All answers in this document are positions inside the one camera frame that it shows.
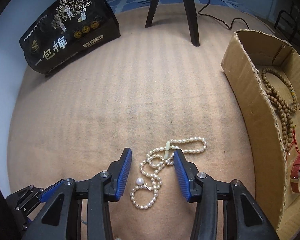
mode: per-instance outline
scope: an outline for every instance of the blue gripper pad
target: blue gripper pad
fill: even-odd
[[[174,158],[173,165],[176,170],[181,193],[182,193],[183,197],[186,198],[186,200],[189,202],[190,198],[191,198],[190,181],[188,179],[188,176],[187,176],[185,168],[184,168],[184,164],[185,165],[187,164],[186,162],[184,162],[184,161],[186,161],[186,159],[184,156],[182,156],[182,157],[180,158],[178,152],[175,151],[174,157],[173,157]]]
[[[117,200],[119,200],[122,197],[124,189],[126,187],[128,175],[130,172],[131,162],[132,162],[132,151],[131,149],[129,149],[124,158],[123,165],[117,180],[117,191],[115,193],[115,198]]]

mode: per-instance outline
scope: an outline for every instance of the pearl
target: pearl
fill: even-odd
[[[144,182],[145,182],[145,180],[143,178],[137,178],[137,180],[136,180],[136,184],[139,185],[139,186],[143,185]]]

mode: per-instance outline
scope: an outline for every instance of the beige carpet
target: beige carpet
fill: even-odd
[[[110,205],[114,236],[185,240],[195,204],[182,198],[173,167],[161,172],[158,200],[147,211],[131,204],[130,189],[148,150],[165,146],[170,138],[201,136],[208,141],[207,151],[187,160],[217,180],[240,179],[254,194],[249,138],[220,66],[233,31],[245,25],[238,21],[228,31],[211,18],[198,17],[201,46],[194,47],[183,4],[158,6],[153,26],[145,29],[147,11],[143,7],[117,15],[119,39],[50,79],[28,67],[11,120],[10,185],[16,191],[65,178],[89,179],[130,147],[133,163],[126,191]],[[229,24],[243,17],[251,29],[271,33],[261,21],[232,8],[209,6],[205,13]],[[137,202],[150,200],[150,193],[138,193]],[[218,239],[221,221],[220,205]]]

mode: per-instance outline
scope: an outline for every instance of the tree illustration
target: tree illustration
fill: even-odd
[[[54,29],[61,28],[64,32],[66,32],[66,27],[63,24],[67,20],[67,16],[65,13],[62,14],[55,14],[53,16],[53,21],[51,22],[51,25]]]
[[[91,5],[91,0],[77,0],[75,1],[75,5],[73,6],[73,12],[74,14],[79,14],[80,18],[78,19],[78,22],[82,22],[87,18],[86,11],[87,7]]]
[[[56,13],[59,15],[66,13],[71,20],[71,17],[74,17],[71,11],[74,5],[74,0],[60,0],[59,5],[56,8]]]

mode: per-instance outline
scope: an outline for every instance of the black bag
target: black bag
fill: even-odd
[[[49,75],[119,37],[118,21],[105,0],[57,0],[19,43],[29,66]]]

